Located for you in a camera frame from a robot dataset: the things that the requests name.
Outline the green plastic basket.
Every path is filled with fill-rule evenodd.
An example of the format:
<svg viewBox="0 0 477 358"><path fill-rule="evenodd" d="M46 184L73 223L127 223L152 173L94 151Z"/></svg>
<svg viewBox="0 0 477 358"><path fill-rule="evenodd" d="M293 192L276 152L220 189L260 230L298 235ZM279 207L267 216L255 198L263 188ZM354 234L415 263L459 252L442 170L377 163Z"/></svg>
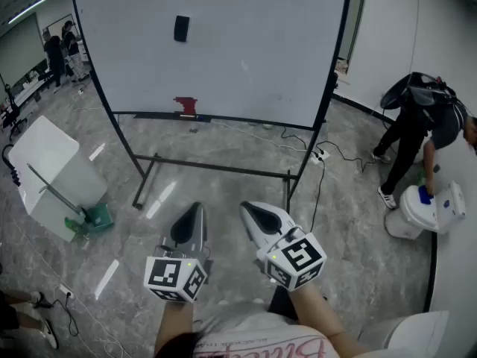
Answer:
<svg viewBox="0 0 477 358"><path fill-rule="evenodd" d="M113 217L106 203L96 204L94 207L82 209L85 215L83 232L97 234L110 229L114 225Z"/></svg>

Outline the white rounded fixture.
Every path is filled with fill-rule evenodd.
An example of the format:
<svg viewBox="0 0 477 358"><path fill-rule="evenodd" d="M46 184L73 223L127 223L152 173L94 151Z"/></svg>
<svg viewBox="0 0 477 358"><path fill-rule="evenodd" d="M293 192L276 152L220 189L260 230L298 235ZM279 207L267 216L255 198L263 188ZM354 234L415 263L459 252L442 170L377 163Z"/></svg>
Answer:
<svg viewBox="0 0 477 358"><path fill-rule="evenodd" d="M441 310L368 324L358 340L374 350L402 351L405 357L435 358L449 311Z"/></svg>

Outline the person's black shorts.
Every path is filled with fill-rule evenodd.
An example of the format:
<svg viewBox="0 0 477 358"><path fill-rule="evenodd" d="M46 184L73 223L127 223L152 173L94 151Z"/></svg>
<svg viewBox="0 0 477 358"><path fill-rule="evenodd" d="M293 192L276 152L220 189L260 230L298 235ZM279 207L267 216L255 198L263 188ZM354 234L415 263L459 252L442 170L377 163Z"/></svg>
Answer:
<svg viewBox="0 0 477 358"><path fill-rule="evenodd" d="M298 317L291 302L288 291L282 286L277 286L268 307L268 312L297 321Z"/></svg>

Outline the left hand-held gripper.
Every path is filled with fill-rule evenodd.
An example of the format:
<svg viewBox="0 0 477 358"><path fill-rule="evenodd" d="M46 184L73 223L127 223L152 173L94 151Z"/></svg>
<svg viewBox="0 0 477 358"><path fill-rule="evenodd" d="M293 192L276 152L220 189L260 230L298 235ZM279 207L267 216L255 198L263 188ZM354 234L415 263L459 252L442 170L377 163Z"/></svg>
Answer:
<svg viewBox="0 0 477 358"><path fill-rule="evenodd" d="M191 204L160 239L145 267L144 287L164 301L194 303L208 283L209 252L206 211L200 202Z"/></svg>

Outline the green bottle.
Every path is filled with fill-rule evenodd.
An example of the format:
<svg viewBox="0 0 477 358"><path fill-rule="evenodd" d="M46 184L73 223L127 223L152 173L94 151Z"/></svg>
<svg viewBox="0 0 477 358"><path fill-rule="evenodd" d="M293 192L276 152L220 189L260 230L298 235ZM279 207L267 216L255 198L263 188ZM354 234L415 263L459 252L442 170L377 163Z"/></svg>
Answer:
<svg viewBox="0 0 477 358"><path fill-rule="evenodd" d="M75 235L78 235L78 236L83 236L84 235L84 228L83 228L82 224L76 222L73 219L69 219L67 217L65 217L64 223L65 223L65 226L70 231L72 231Z"/></svg>

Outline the black whiteboard eraser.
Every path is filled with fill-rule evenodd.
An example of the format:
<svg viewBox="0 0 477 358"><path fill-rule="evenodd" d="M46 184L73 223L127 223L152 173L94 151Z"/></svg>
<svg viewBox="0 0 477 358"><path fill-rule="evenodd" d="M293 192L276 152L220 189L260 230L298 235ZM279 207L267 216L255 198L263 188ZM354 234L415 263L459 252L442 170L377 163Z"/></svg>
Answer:
<svg viewBox="0 0 477 358"><path fill-rule="evenodd" d="M176 16L174 23L174 40L186 43L189 32L190 18L188 16Z"/></svg>

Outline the whiteboard on black stand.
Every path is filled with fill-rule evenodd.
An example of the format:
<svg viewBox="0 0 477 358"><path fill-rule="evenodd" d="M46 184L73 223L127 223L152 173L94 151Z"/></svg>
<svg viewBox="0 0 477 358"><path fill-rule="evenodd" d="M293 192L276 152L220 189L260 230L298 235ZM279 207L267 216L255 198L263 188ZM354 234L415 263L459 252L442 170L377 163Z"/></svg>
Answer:
<svg viewBox="0 0 477 358"><path fill-rule="evenodd" d="M72 0L91 79L115 129L140 119L320 133L350 0ZM174 40L188 16L186 43ZM193 97L196 115L176 113Z"/></svg>

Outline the dark framed glass door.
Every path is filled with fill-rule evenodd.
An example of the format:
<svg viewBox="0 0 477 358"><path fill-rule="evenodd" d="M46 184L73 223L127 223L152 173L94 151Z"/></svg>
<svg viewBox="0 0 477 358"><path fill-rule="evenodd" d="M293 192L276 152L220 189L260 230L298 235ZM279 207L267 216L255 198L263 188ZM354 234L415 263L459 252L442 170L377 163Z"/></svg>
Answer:
<svg viewBox="0 0 477 358"><path fill-rule="evenodd" d="M353 54L353 49L361 22L364 1L365 0L350 0L349 3L347 21L344 28L341 48L338 53L338 60L335 67L335 70L342 75L347 74L347 71L350 66L350 60Z"/></svg>

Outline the background office desks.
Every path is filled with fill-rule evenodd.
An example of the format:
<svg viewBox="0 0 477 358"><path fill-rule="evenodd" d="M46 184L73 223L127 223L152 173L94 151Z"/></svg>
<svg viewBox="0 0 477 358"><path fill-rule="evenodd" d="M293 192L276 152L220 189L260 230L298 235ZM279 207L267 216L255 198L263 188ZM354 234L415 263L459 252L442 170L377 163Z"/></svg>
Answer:
<svg viewBox="0 0 477 358"><path fill-rule="evenodd" d="M24 83L23 90L13 97L15 104L18 106L24 104L40 87L47 82L48 79L35 78L29 83Z"/></svg>

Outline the red magnetic holder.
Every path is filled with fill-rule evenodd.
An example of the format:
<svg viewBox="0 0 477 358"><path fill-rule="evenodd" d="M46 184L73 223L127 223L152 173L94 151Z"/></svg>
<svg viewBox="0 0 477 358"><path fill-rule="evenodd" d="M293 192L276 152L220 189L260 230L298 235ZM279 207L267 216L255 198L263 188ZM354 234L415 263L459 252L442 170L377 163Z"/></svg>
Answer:
<svg viewBox="0 0 477 358"><path fill-rule="evenodd" d="M182 106L181 111L176 111L176 113L185 116L195 116L196 115L196 103L197 99L193 97L184 97L177 96L174 98L174 101Z"/></svg>

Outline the white toilet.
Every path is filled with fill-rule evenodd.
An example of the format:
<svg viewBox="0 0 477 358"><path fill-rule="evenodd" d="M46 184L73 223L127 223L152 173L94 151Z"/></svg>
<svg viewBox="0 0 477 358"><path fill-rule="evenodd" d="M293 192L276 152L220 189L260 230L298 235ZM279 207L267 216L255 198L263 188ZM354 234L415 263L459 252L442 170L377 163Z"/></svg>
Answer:
<svg viewBox="0 0 477 358"><path fill-rule="evenodd" d="M461 186L452 181L439 191L430 205L420 202L418 186L409 186L399 207L385 215L385 229L393 237L416 239L423 231L446 234L466 216Z"/></svg>

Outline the person's left forearm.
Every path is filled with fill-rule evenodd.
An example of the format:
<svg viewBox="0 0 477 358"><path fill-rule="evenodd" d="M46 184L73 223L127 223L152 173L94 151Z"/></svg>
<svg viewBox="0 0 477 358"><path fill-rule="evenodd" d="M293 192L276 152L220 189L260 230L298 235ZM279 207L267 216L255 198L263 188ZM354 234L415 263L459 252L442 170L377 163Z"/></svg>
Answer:
<svg viewBox="0 0 477 358"><path fill-rule="evenodd" d="M167 301L154 346L154 356L173 338L193 332L194 306L191 303Z"/></svg>

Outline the person's white printed shirt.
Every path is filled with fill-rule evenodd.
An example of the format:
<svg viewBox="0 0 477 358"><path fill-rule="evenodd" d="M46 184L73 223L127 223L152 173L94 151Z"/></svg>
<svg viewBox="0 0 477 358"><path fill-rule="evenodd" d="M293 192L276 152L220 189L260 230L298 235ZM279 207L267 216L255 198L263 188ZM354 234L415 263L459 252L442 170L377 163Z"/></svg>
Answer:
<svg viewBox="0 0 477 358"><path fill-rule="evenodd" d="M339 358L322 333L262 304L221 304L202 327L193 358Z"/></svg>

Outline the black office chair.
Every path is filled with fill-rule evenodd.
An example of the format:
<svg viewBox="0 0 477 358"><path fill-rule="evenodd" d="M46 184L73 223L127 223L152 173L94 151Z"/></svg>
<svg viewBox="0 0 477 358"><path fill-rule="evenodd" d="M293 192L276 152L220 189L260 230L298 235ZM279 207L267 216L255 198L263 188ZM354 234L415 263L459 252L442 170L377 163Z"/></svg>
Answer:
<svg viewBox="0 0 477 358"><path fill-rule="evenodd" d="M23 122L26 122L26 119L18 119L20 114L20 109L19 109L19 106L14 101L9 84L5 85L4 91L7 93L7 97L10 102L10 107L9 109L6 109L4 111L5 116L2 122L2 127L4 129L7 127L10 127L9 140L11 141L14 131L18 131L19 134L21 133L19 129L19 125Z"/></svg>

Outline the person's right forearm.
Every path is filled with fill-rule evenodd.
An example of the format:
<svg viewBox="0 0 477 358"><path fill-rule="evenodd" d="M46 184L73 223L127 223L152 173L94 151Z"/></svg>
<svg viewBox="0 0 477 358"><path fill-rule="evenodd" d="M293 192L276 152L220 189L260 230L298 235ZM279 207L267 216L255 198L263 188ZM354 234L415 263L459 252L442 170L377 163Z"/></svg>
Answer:
<svg viewBox="0 0 477 358"><path fill-rule="evenodd" d="M340 358L355 358L371 352L369 347L349 335L337 313L322 296L319 288L307 283L293 292L289 297L294 306L298 321L323 334L332 344Z"/></svg>

